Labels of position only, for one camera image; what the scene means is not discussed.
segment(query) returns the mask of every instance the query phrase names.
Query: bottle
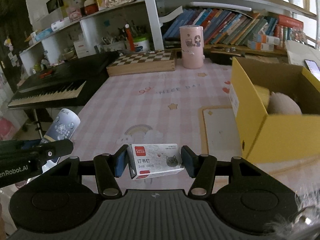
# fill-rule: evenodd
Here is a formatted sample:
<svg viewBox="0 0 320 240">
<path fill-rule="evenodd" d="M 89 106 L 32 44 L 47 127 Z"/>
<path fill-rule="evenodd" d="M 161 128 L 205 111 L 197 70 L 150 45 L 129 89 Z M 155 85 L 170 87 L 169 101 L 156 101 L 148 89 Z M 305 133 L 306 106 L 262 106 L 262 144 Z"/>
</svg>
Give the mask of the bottle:
<svg viewBox="0 0 320 240">
<path fill-rule="evenodd" d="M 94 0 L 86 0 L 84 2 L 84 11 L 86 15 L 90 15 L 95 12 L 98 12 L 99 8 Z"/>
</svg>

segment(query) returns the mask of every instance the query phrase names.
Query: phone screen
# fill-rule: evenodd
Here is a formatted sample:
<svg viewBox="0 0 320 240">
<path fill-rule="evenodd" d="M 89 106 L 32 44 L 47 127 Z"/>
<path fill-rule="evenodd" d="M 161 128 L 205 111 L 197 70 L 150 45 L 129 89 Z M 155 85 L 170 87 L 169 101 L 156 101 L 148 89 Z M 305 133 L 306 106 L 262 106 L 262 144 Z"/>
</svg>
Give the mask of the phone screen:
<svg viewBox="0 0 320 240">
<path fill-rule="evenodd" d="M 305 60 L 308 69 L 310 70 L 310 72 L 320 81 L 320 70 L 318 68 L 318 65 L 316 62 L 312 61 L 312 60 Z"/>
</svg>

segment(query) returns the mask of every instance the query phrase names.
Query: star print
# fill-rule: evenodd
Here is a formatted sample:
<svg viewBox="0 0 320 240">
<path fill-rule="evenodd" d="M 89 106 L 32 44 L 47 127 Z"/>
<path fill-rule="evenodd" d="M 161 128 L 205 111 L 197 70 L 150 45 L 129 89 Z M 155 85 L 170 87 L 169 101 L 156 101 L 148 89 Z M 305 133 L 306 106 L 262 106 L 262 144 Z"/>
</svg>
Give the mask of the star print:
<svg viewBox="0 0 320 240">
<path fill-rule="evenodd" d="M 207 76 L 206 73 L 198 73 L 198 77 L 205 77 L 205 76 Z"/>
<path fill-rule="evenodd" d="M 173 103 L 171 105 L 168 105 L 168 107 L 170 110 L 178 109 L 178 105 Z"/>
</svg>

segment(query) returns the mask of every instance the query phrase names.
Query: cat illustration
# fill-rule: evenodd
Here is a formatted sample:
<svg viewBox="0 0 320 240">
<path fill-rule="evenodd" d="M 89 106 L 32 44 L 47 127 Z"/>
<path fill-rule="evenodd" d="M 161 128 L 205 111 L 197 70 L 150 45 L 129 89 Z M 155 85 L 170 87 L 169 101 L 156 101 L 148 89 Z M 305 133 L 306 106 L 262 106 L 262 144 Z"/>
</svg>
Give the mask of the cat illustration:
<svg viewBox="0 0 320 240">
<path fill-rule="evenodd" d="M 178 160 L 177 160 L 175 155 L 173 157 L 168 157 L 167 156 L 167 165 L 169 167 L 175 167 L 175 166 L 178 165 Z"/>
</svg>

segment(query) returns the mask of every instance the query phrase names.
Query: electronic keyboard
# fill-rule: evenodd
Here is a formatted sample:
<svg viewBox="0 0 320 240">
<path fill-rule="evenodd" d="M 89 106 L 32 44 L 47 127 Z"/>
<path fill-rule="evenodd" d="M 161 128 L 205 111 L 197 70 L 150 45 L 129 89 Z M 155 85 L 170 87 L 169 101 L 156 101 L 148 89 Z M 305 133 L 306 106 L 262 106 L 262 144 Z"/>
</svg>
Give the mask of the electronic keyboard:
<svg viewBox="0 0 320 240">
<path fill-rule="evenodd" d="M 30 76 L 13 95 L 9 109 L 84 106 L 107 80 L 117 52 L 69 61 Z"/>
</svg>

